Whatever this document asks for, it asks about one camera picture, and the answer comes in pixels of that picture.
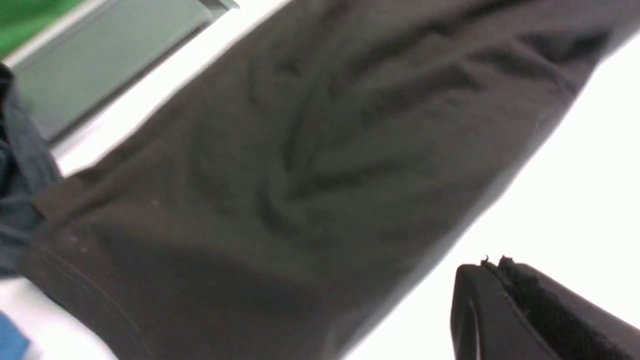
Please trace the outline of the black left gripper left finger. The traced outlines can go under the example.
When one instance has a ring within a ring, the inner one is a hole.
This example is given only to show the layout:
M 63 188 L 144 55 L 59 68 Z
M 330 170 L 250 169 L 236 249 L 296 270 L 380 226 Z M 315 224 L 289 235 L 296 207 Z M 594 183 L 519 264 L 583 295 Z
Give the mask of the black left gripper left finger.
M 456 360 L 557 360 L 486 266 L 455 273 L 450 332 Z

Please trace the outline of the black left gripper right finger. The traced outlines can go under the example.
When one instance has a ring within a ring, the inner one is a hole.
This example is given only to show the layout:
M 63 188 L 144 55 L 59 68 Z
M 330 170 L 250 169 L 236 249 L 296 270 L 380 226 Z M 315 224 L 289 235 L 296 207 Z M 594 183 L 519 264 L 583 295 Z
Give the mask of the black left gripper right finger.
M 637 360 L 639 330 L 525 263 L 498 270 L 528 323 L 562 360 Z

